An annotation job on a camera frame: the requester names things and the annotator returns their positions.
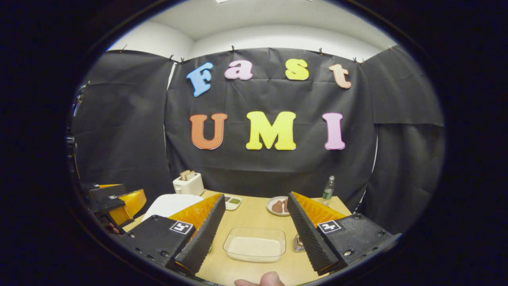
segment water bottle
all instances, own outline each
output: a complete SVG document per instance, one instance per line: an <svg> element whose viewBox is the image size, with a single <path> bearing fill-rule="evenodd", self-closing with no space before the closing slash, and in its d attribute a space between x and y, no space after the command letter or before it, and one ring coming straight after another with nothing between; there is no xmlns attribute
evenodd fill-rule
<svg viewBox="0 0 508 286"><path fill-rule="evenodd" d="M328 205L328 202L332 198L334 188L335 188L335 177L330 176L328 183L326 184L325 191L323 192L323 205L325 206Z"/></svg>

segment black backdrop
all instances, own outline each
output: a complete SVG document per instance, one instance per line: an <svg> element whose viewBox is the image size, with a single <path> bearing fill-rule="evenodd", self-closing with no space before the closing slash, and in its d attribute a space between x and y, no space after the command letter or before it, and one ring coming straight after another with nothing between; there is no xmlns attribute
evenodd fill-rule
<svg viewBox="0 0 508 286"><path fill-rule="evenodd" d="M309 78L289 80L285 62L304 59ZM236 60L253 63L249 80L227 79L224 72ZM206 62L211 88L198 97L186 75ZM341 64L349 70L352 83L343 89L328 69ZM248 150L250 111L262 111L271 124L282 111L296 114L291 151ZM322 115L337 112L341 120L342 150L327 150L327 126ZM224 141L217 149L201 150L191 142L193 114L226 113ZM336 192L354 208L370 176L375 154L375 127L372 101L362 69L338 56L297 49L246 49L202 56L178 65L168 90L166 135L172 149L170 158L176 170L187 168L203 173L205 187L226 193L274 197L296 191L306 196L321 196L330 175L335 176ZM205 124L205 138L213 137L213 122Z"/></svg>
<svg viewBox="0 0 508 286"><path fill-rule="evenodd" d="M287 79L288 59L306 60L309 78ZM253 63L251 79L224 77L236 60ZM214 65L211 88L195 97L186 75L206 62ZM350 89L335 82L328 69L334 64L349 71ZM428 203L444 156L436 95L398 46L364 63L306 50L258 48L174 65L153 54L109 51L88 80L73 122L79 173L84 182L144 188L148 201L139 214L159 195L174 193L172 180L185 169L201 173L205 188L262 197L292 190L321 196L334 175L335 194L351 211L365 193L358 211L391 232L403 232ZM250 111L264 112L270 123L282 111L294 112L296 149L248 150ZM343 115L342 150L324 147L322 114L328 112ZM208 116L204 137L210 139L214 113L228 115L223 143L214 150L199 149L191 141L189 117Z"/></svg>
<svg viewBox="0 0 508 286"><path fill-rule="evenodd" d="M90 81L72 122L82 182L144 189L146 212L173 191L165 156L164 105L171 72L149 53L107 52L85 76Z"/></svg>

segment white toaster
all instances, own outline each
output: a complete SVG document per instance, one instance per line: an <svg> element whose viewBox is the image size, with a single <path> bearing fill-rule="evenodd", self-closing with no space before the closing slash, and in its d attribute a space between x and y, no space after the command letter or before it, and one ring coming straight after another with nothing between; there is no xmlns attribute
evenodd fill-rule
<svg viewBox="0 0 508 286"><path fill-rule="evenodd" d="M205 191L200 173L196 173L196 175L188 181L182 181L180 177L176 178L173 180L173 187L175 187L175 192L177 194L201 195Z"/></svg>

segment meat slice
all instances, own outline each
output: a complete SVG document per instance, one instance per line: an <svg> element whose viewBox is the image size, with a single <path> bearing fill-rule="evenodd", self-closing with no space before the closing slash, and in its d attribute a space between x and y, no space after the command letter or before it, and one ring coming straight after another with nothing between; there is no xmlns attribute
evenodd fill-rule
<svg viewBox="0 0 508 286"><path fill-rule="evenodd" d="M272 211L281 214L282 213L282 201L277 201L272 205Z"/></svg>

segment foam letter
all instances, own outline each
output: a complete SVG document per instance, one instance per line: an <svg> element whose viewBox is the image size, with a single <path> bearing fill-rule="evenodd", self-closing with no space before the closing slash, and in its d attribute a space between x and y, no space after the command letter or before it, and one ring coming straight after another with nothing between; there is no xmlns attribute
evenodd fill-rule
<svg viewBox="0 0 508 286"><path fill-rule="evenodd" d="M329 69L333 71L333 76L335 77L335 82L344 89L348 89L351 87L351 82L346 81L345 74L349 74L349 72L342 68L340 64L335 64L330 66Z"/></svg>
<svg viewBox="0 0 508 286"><path fill-rule="evenodd" d="M279 113L273 125L266 118L262 111L247 113L250 119L250 141L245 145L247 149L259 150L263 144L259 142L259 136L263 139L267 149L272 148L275 138L278 136L275 148L277 150L294 150L296 144L293 142L293 120L296 114L289 111Z"/></svg>
<svg viewBox="0 0 508 286"><path fill-rule="evenodd" d="M224 76L229 79L240 78L247 80L252 77L252 63L249 61L234 61L229 63L230 68L224 72Z"/></svg>
<svg viewBox="0 0 508 286"><path fill-rule="evenodd" d="M189 118L192 122L190 135L194 146L199 149L215 149L219 147L220 144L222 144L224 136L224 120L226 120L226 118L228 118L228 116L224 113L215 113L212 115L212 120L215 125L215 133L212 140L206 140L203 137L203 123L206 120L206 115L197 114L191 116Z"/></svg>
<svg viewBox="0 0 508 286"><path fill-rule="evenodd" d="M212 75L208 71L211 68L213 68L212 63L205 63L187 75L187 78L190 78L194 86L194 96L200 96L203 92L210 89L210 84L205 83L205 80L210 81L212 79Z"/></svg>
<svg viewBox="0 0 508 286"><path fill-rule="evenodd" d="M326 127L328 129L328 142L325 144L325 148L328 150L341 150L346 147L346 144L342 142L342 135L340 134L340 120L342 114L340 113L325 113L323 119L326 121Z"/></svg>
<svg viewBox="0 0 508 286"><path fill-rule="evenodd" d="M309 78L309 71L306 69L307 62L304 60L289 59L286 62L286 76L294 80L306 80Z"/></svg>

